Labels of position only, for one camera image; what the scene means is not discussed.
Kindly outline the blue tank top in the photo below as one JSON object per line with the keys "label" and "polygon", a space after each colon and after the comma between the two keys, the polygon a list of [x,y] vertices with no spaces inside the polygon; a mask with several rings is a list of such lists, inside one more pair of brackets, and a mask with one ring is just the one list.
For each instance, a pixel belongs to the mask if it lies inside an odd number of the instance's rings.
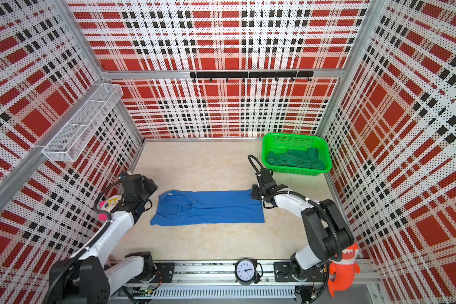
{"label": "blue tank top", "polygon": [[265,222],[261,202],[251,191],[167,191],[159,196],[151,225],[163,227],[196,224]]}

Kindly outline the green tank top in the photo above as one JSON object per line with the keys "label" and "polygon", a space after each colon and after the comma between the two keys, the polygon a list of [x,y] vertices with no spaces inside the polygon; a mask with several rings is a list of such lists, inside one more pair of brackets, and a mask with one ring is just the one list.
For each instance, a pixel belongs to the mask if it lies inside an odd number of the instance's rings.
{"label": "green tank top", "polygon": [[266,156],[269,165],[282,167],[307,168],[314,170],[324,170],[325,162],[320,160],[319,151],[316,148],[308,148],[304,151],[288,149],[284,153],[269,152]]}

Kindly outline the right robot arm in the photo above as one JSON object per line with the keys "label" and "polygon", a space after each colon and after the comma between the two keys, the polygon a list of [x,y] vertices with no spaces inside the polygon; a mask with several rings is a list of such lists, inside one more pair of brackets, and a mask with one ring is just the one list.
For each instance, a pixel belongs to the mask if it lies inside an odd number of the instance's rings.
{"label": "right robot arm", "polygon": [[343,261],[343,251],[355,240],[334,201],[314,201],[277,184],[268,168],[256,169],[255,175],[258,183],[252,186],[252,198],[264,208],[284,209],[303,222],[308,245],[290,258],[290,272],[296,280],[306,279],[314,267]]}

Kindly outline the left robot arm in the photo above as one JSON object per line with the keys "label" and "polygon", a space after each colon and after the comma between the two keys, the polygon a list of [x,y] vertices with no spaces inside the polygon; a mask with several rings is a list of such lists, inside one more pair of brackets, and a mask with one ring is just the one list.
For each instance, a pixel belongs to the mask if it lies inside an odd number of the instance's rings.
{"label": "left robot arm", "polygon": [[129,172],[121,173],[112,186],[123,189],[119,202],[110,211],[99,208],[100,199],[109,186],[97,196],[93,209],[106,216],[106,220],[79,251],[51,267],[44,303],[108,303],[130,280],[149,281],[157,275],[150,252],[132,253],[121,262],[105,267],[119,241],[148,210],[146,203],[158,189],[152,179]]}

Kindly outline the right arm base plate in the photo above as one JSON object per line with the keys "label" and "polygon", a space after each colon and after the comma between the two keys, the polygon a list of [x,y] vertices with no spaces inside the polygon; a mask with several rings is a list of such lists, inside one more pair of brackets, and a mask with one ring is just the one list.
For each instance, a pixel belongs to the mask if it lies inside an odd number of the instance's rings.
{"label": "right arm base plate", "polygon": [[302,269],[294,261],[274,262],[276,282],[324,282],[326,275],[321,267]]}

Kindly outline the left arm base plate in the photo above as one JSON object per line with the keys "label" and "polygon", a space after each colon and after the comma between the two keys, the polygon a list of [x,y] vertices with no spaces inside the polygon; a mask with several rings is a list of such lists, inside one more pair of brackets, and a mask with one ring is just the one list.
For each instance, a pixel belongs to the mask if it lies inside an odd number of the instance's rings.
{"label": "left arm base plate", "polygon": [[128,284],[144,283],[158,284],[171,283],[174,275],[175,263],[172,262],[155,262],[144,267],[144,271],[128,281]]}

